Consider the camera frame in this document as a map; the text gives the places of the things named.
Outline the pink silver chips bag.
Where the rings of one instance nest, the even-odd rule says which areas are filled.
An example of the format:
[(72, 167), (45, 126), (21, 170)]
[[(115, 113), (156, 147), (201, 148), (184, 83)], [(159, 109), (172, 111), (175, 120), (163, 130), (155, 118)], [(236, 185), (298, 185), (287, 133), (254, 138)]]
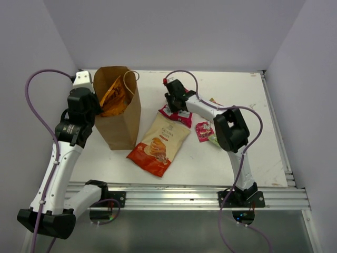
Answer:
[(164, 105), (161, 109), (159, 109), (158, 112), (169, 120), (181, 122), (183, 125), (185, 125), (188, 128), (191, 128), (192, 126), (193, 113), (191, 112), (183, 111), (183, 110), (172, 112), (167, 104)]

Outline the orange Kettle chips bag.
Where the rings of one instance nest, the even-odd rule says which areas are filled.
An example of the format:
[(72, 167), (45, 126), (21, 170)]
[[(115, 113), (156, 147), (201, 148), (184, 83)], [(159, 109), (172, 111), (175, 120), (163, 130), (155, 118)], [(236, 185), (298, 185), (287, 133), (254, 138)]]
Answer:
[(119, 76), (108, 88), (100, 101), (100, 106), (103, 110), (100, 116), (109, 117), (120, 115), (126, 110), (129, 103), (127, 88), (125, 87), (123, 78)]

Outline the cassava chips bag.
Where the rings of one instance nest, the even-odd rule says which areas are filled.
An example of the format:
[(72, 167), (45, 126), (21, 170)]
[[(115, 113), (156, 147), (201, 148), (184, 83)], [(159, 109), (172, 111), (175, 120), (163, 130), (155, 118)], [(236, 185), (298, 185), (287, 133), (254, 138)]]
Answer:
[(141, 169), (161, 178), (190, 132), (187, 127), (158, 113), (142, 141), (127, 158)]

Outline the brown paper bag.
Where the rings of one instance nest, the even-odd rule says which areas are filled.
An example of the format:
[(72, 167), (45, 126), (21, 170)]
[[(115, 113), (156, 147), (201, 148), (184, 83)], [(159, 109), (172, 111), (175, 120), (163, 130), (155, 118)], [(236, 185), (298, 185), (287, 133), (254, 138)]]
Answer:
[(95, 118), (95, 126), (111, 150), (132, 150), (136, 146), (141, 117), (141, 103), (137, 87), (140, 75), (126, 66), (99, 68), (93, 86), (99, 102), (105, 92), (121, 76), (130, 100), (126, 110), (116, 116)]

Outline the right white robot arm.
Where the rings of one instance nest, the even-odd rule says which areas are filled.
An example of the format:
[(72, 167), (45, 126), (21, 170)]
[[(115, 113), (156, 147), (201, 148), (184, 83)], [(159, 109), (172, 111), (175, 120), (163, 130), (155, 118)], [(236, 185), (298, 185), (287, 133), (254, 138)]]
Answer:
[(257, 193), (257, 184), (244, 152), (250, 132), (240, 109), (218, 109), (215, 103), (206, 104), (198, 99), (195, 91), (187, 91), (177, 79), (164, 79), (163, 84), (167, 88), (165, 98), (172, 112), (195, 113), (214, 124), (217, 142), (228, 153), (234, 174), (233, 192), (225, 196), (227, 204), (248, 206)]

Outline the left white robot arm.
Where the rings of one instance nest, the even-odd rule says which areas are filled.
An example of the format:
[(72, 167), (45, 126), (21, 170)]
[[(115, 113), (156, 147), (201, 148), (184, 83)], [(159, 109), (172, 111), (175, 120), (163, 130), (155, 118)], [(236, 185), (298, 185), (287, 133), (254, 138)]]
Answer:
[(30, 232), (59, 239), (71, 235), (77, 218), (91, 205), (103, 207), (110, 199), (107, 183), (89, 180), (79, 193), (65, 200), (73, 169), (101, 112), (93, 89), (72, 89), (67, 102), (68, 108), (55, 127), (56, 142), (42, 185), (30, 207), (17, 215), (18, 222)]

